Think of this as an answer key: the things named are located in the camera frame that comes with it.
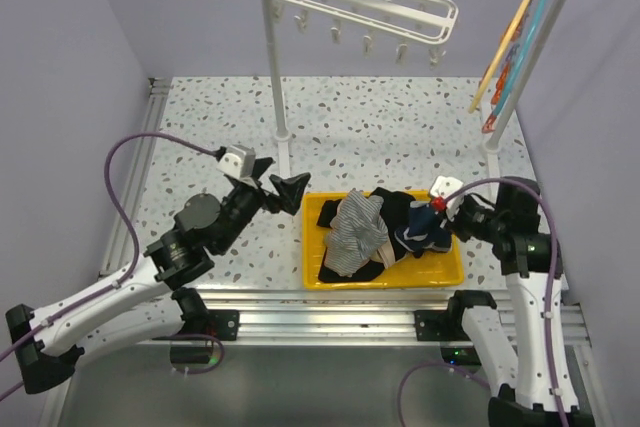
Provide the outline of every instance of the white drying rack hanger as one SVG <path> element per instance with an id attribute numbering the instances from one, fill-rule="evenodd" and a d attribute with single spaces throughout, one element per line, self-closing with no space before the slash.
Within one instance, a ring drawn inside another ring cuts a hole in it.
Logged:
<path id="1" fill-rule="evenodd" d="M 294 17 L 300 32 L 307 28 L 309 12 L 333 18 L 331 37 L 340 43 L 342 22 L 365 29 L 363 52 L 368 55 L 373 46 L 373 34 L 380 32 L 398 40 L 396 62 L 401 63 L 408 43 L 427 45 L 431 65 L 440 61 L 440 49 L 451 37 L 458 18 L 458 7 L 452 0 L 273 0 L 274 18 L 282 17 L 286 4 L 300 9 Z"/>

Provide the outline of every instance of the gray striped cloth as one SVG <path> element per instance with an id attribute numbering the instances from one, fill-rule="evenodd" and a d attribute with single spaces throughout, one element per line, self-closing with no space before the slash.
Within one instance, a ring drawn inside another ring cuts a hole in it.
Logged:
<path id="1" fill-rule="evenodd" d="M 338 206 L 331 221 L 325 265 L 341 276 L 350 276 L 369 261 L 379 247 L 389 240 L 387 226 L 380 217 L 384 200 L 352 190 Z"/>

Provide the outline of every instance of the yellow bin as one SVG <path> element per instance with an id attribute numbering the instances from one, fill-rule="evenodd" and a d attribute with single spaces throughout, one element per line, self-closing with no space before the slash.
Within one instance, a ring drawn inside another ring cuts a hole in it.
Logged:
<path id="1" fill-rule="evenodd" d="M 425 190 L 410 191 L 417 200 L 429 200 Z M 418 287 L 447 287 L 461 284 L 464 270 L 458 239 L 448 254 L 426 252 L 416 259 L 408 256 L 386 269 L 371 282 L 323 283 L 318 280 L 326 246 L 324 237 L 330 229 L 318 227 L 320 210 L 327 200 L 346 197 L 346 192 L 306 194 L 302 202 L 302 252 L 304 286 L 312 290 L 335 289 L 406 289 Z"/>

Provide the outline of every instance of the vertical pole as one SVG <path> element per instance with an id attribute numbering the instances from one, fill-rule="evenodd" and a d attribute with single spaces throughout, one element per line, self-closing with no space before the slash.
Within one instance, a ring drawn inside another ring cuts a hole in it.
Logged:
<path id="1" fill-rule="evenodd" d="M 483 146 L 486 152 L 488 153 L 496 153 L 499 149 L 500 138 L 504 133 L 509 120 L 511 119 L 511 115 L 513 115 L 516 106 L 518 105 L 518 101 L 520 100 L 520 96 L 524 91 L 525 86 L 531 77 L 531 72 L 536 66 L 538 59 L 540 58 L 540 54 L 542 53 L 542 49 L 544 49 L 545 44 L 547 43 L 547 39 L 549 38 L 549 34 L 553 29 L 553 26 L 558 20 L 558 16 L 562 11 L 562 7 L 564 6 L 566 0 L 553 0 L 551 7 L 549 8 L 549 12 L 547 13 L 542 25 L 540 26 L 540 33 L 535 40 L 533 45 L 533 50 L 531 51 L 531 55 L 525 64 L 525 68 L 522 72 L 522 75 L 516 80 L 516 83 L 511 91 L 511 95 L 507 99 L 507 103 L 504 107 L 504 111 L 498 117 L 496 122 L 495 130 L 491 137 L 484 142 Z"/>
<path id="2" fill-rule="evenodd" d="M 262 4 L 262 16 L 264 19 L 264 33 L 267 40 L 267 55 L 269 58 L 269 73 L 271 75 L 271 90 L 273 92 L 273 107 L 276 114 L 276 135 L 278 142 L 286 142 L 291 137 L 287 128 L 284 97 L 280 80 L 280 68 L 278 66 L 278 49 L 273 27 L 271 0 L 260 0 Z"/>

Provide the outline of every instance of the white speckled surface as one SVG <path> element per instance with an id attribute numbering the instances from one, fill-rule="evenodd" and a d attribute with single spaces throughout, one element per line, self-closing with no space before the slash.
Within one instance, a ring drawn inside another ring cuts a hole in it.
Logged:
<path id="1" fill-rule="evenodd" d="M 276 158 L 269 85 L 263 77 L 175 78 L 160 130 L 209 147 L 240 143 Z M 310 191 L 424 189 L 439 174 L 486 176 L 480 118 L 466 113 L 475 78 L 299 77 L 283 86 L 294 133 L 292 172 L 311 172 Z M 503 173 L 531 176 L 517 121 L 504 140 Z M 202 191 L 219 197 L 229 191 L 215 161 L 158 141 L 136 223 L 142 245 L 170 228 L 172 215 Z M 299 214 L 260 213 L 199 283 L 301 289 L 300 242 Z M 504 288 L 489 245 L 469 242 L 461 250 L 466 287 Z"/>

